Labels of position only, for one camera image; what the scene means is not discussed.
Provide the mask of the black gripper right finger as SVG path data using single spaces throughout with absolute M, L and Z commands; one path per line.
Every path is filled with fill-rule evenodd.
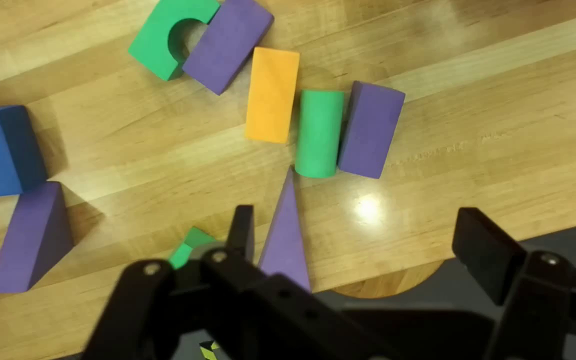
M 453 252 L 498 307 L 526 258 L 526 250 L 481 208 L 458 211 Z

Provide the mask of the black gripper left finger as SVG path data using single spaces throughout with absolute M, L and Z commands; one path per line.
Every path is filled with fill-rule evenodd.
M 232 224 L 227 238 L 227 249 L 245 261 L 254 258 L 254 206 L 241 205 L 234 211 Z

